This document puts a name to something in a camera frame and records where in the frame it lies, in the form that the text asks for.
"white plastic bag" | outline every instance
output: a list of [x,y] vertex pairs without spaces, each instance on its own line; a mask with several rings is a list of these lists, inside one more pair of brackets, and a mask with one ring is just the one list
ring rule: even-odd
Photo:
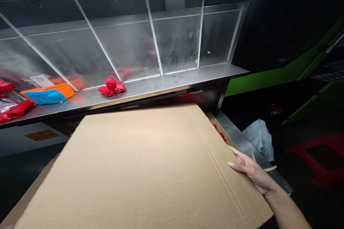
[[273,161],[272,137],[263,120],[254,121],[242,133],[269,162]]

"hand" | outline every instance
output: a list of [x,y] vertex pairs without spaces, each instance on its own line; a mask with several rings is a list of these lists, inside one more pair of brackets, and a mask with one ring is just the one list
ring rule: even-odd
[[229,146],[239,162],[228,162],[228,165],[238,172],[243,172],[252,180],[259,192],[265,197],[275,192],[279,185],[249,156]]

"warning label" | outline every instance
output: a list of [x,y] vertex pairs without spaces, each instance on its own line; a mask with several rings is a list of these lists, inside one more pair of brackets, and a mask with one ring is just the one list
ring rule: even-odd
[[55,132],[46,130],[46,131],[41,131],[41,132],[30,133],[25,136],[34,141],[41,141],[41,140],[47,140],[49,138],[55,138],[55,137],[58,137],[59,135],[56,134]]

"paper tag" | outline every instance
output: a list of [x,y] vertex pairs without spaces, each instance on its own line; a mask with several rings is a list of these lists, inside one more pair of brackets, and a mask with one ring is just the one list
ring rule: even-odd
[[48,80],[44,75],[37,75],[29,77],[35,84],[39,85],[41,88],[54,86],[54,84]]

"cardboard box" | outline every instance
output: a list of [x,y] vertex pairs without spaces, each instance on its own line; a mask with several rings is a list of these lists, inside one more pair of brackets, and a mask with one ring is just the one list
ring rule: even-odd
[[44,181],[45,177],[49,173],[51,167],[53,166],[57,157],[53,158],[47,166],[43,169],[43,171],[39,174],[36,180],[31,184],[30,188],[25,192],[22,198],[18,201],[18,203],[14,206],[14,208],[10,211],[10,213],[5,217],[5,219],[0,224],[0,229],[6,229],[11,225],[14,225],[19,218],[22,216],[24,210],[26,209],[27,205],[29,204],[32,197],[35,195],[36,191],[38,190],[39,186]]
[[272,211],[195,104],[86,116],[16,229],[258,228]]

